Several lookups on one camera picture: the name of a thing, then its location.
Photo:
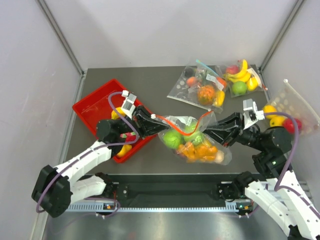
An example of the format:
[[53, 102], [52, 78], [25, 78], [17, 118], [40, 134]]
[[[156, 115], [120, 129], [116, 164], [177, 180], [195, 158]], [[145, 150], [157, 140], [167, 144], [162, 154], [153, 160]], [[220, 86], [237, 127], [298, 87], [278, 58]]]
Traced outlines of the yellow fruit in tray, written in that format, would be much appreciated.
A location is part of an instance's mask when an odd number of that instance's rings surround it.
[[120, 152], [116, 155], [118, 158], [124, 157], [132, 149], [131, 144], [125, 144], [122, 146]]

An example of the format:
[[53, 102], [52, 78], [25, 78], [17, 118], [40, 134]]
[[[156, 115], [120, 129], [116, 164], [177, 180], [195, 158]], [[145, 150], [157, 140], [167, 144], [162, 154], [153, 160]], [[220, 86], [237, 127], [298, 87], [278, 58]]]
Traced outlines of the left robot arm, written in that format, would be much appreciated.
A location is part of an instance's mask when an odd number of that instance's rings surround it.
[[56, 218], [78, 201], [111, 197], [114, 187], [106, 174], [97, 173], [89, 178], [83, 178], [84, 175], [120, 153], [125, 145], [122, 134], [134, 132], [136, 142], [169, 127], [141, 105], [130, 116], [100, 120], [96, 125], [97, 140], [92, 146], [60, 165], [41, 169], [31, 194], [37, 203], [36, 212]]

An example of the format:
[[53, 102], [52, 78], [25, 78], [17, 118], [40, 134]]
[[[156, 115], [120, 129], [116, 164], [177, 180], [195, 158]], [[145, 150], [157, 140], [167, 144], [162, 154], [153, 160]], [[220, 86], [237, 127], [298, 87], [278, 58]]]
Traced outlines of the red apple in dotted bag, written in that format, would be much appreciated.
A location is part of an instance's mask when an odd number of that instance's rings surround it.
[[[302, 131], [302, 122], [295, 118], [295, 121], [297, 123], [298, 126], [298, 132], [300, 133]], [[290, 118], [287, 118], [283, 121], [282, 126], [290, 133], [290, 134], [294, 134], [295, 133], [295, 127], [294, 127], [294, 123]]]

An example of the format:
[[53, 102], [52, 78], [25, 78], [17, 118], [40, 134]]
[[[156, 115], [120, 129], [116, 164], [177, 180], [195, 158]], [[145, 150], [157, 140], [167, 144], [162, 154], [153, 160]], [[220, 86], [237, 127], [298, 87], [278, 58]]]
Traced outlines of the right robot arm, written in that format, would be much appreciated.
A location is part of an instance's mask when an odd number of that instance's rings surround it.
[[230, 184], [221, 185], [220, 196], [227, 200], [254, 201], [289, 240], [318, 240], [320, 213], [301, 187], [291, 165], [299, 141], [298, 123], [287, 113], [275, 112], [274, 115], [291, 120], [294, 133], [290, 134], [283, 126], [273, 126], [263, 132], [252, 130], [258, 121], [270, 116], [262, 110], [235, 112], [220, 121], [215, 121], [212, 111], [200, 117], [204, 133], [224, 147], [240, 143], [259, 151], [252, 160], [266, 184], [245, 171]]

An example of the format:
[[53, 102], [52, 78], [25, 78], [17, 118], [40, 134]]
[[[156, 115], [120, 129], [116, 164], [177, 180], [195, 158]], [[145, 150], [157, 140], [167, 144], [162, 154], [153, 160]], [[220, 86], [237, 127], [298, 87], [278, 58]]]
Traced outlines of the yellow orange with green stem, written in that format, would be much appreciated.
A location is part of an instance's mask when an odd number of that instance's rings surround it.
[[270, 127], [282, 127], [285, 120], [286, 120], [285, 116], [276, 115], [270, 119], [269, 126]]

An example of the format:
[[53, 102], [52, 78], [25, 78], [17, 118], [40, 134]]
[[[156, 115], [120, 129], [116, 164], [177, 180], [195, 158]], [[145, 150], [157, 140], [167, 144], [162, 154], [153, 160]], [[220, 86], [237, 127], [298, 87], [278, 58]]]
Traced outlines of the zip bag with red zipper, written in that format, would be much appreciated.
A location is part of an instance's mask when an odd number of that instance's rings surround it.
[[228, 165], [232, 160], [230, 149], [210, 137], [205, 130], [218, 122], [213, 111], [196, 119], [192, 116], [160, 116], [152, 114], [153, 120], [160, 121], [168, 129], [158, 133], [160, 140], [177, 157], [186, 163], [208, 163]]

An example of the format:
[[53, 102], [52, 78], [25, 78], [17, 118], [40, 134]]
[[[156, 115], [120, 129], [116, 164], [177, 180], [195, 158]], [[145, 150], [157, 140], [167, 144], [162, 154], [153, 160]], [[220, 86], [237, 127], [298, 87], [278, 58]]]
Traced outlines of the zip bag with bananas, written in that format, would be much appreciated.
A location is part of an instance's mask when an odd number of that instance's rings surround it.
[[258, 72], [246, 59], [231, 65], [219, 65], [218, 70], [226, 80], [232, 98], [268, 90]]

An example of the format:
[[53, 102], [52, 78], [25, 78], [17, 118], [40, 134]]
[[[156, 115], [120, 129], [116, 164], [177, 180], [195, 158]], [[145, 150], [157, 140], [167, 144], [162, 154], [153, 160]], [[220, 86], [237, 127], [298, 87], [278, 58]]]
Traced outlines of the yellow lemon in banana bag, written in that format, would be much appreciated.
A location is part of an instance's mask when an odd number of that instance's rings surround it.
[[255, 77], [251, 77], [247, 82], [246, 82], [246, 87], [249, 92], [255, 91], [259, 87], [259, 82]]

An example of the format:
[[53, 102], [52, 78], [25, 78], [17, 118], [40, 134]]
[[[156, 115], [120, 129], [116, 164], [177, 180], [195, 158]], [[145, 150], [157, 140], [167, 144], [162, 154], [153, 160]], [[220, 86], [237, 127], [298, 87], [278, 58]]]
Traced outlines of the yellow mango in blue-zip bag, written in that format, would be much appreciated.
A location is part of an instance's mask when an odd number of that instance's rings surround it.
[[225, 92], [223, 90], [219, 90], [216, 92], [216, 97], [215, 97], [215, 100], [214, 100], [214, 103], [213, 105], [215, 107], [221, 107], [224, 103], [224, 100], [225, 100]]

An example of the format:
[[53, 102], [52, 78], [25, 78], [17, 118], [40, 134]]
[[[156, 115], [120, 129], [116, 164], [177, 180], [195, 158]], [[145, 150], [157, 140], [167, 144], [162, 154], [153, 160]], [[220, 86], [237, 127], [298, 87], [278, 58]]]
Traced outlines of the dotted flat zip bag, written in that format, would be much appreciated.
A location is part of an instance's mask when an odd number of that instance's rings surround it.
[[[167, 95], [168, 98], [185, 102], [188, 104], [198, 104], [197, 91], [201, 87], [201, 81], [196, 77], [197, 68], [187, 65], [180, 74], [177, 82]], [[186, 83], [190, 77], [196, 77], [197, 84], [189, 87]]]

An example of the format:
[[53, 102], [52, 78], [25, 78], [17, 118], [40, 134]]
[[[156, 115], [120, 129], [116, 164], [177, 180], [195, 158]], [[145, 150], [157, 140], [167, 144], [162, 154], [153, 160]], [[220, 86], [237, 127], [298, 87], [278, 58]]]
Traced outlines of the banana bunch in tray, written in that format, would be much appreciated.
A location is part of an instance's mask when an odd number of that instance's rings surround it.
[[115, 110], [111, 112], [111, 119], [116, 120], [119, 119], [120, 116], [125, 117], [126, 114], [123, 112], [121, 107], [117, 107]]

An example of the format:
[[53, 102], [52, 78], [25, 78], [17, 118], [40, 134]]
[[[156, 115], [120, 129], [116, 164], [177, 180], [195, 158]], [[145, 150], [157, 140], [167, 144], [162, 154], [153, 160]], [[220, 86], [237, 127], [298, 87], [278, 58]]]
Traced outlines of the zip bag with blue zipper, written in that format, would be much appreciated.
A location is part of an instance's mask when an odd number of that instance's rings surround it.
[[186, 79], [188, 99], [199, 107], [220, 114], [223, 111], [227, 82], [216, 70], [198, 59], [192, 70], [192, 75]]

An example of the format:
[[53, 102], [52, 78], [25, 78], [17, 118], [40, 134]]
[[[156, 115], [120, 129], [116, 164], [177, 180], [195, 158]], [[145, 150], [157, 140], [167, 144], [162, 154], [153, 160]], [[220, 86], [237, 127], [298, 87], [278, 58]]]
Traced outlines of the orange tomato toy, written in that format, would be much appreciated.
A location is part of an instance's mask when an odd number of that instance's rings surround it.
[[223, 78], [217, 77], [216, 79], [223, 85], [224, 88], [227, 87], [227, 82]]

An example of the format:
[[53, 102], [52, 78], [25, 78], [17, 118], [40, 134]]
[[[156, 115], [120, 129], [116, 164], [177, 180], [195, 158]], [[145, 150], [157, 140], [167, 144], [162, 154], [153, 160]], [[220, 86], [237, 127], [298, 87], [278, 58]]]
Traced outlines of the yellow banana bunch in bag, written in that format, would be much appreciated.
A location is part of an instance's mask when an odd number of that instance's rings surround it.
[[251, 78], [251, 73], [248, 71], [249, 64], [245, 59], [239, 60], [237, 64], [239, 67], [239, 72], [236, 74], [227, 74], [226, 71], [224, 73], [224, 77], [231, 81], [232, 83], [242, 81], [246, 83]]

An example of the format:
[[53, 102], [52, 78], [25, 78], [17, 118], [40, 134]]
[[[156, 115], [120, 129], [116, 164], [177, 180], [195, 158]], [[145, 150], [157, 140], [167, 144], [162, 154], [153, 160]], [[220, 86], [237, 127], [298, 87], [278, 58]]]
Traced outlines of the dotted zip bag with lemons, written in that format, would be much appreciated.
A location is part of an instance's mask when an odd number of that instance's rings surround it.
[[275, 115], [286, 113], [294, 119], [302, 122], [300, 135], [313, 134], [320, 130], [320, 116], [312, 109], [306, 100], [289, 84], [287, 79], [283, 80], [283, 85], [278, 93], [267, 102], [276, 108]]

